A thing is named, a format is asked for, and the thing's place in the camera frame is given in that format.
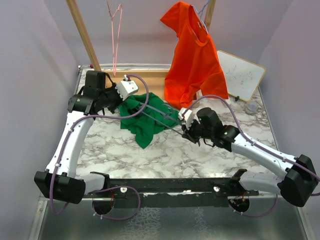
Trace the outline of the blue grey plastic hanger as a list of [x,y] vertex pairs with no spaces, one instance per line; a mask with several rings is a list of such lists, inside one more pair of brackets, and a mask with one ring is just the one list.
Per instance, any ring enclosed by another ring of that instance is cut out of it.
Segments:
[[182,133],[175,129],[175,127],[183,126],[175,115],[178,112],[166,103],[163,103],[161,107],[164,107],[164,109],[147,104],[143,111],[135,117],[136,125],[154,135],[165,130],[172,130],[181,135]]

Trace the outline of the green t shirt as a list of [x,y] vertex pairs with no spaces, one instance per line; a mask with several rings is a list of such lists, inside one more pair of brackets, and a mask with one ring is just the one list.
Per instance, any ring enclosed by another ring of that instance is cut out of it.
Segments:
[[[118,107],[122,117],[136,113],[146,101],[146,95],[129,96],[125,103]],[[135,135],[136,143],[145,149],[154,135],[177,125],[178,112],[168,108],[154,93],[149,93],[148,104],[139,115],[122,119],[120,128]]]

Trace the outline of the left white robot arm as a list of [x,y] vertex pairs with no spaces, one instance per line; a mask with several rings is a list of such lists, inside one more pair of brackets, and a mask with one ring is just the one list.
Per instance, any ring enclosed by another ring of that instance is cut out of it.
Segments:
[[108,109],[114,113],[139,89],[128,77],[106,87],[109,77],[106,72],[89,70],[84,86],[69,99],[67,120],[57,149],[45,171],[37,171],[34,176],[35,184],[46,198],[78,204],[90,192],[101,198],[110,193],[111,186],[102,175],[76,178],[80,151],[98,112]]

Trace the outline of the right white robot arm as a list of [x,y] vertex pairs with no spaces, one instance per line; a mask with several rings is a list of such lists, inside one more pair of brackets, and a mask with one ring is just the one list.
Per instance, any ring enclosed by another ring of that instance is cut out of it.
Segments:
[[239,170],[229,189],[240,196],[246,191],[263,191],[281,195],[288,203],[303,207],[318,185],[312,160],[268,147],[232,125],[224,125],[217,113],[209,107],[194,114],[182,108],[178,113],[182,121],[183,138],[197,144],[211,141],[212,147],[240,154],[271,171],[270,174]]

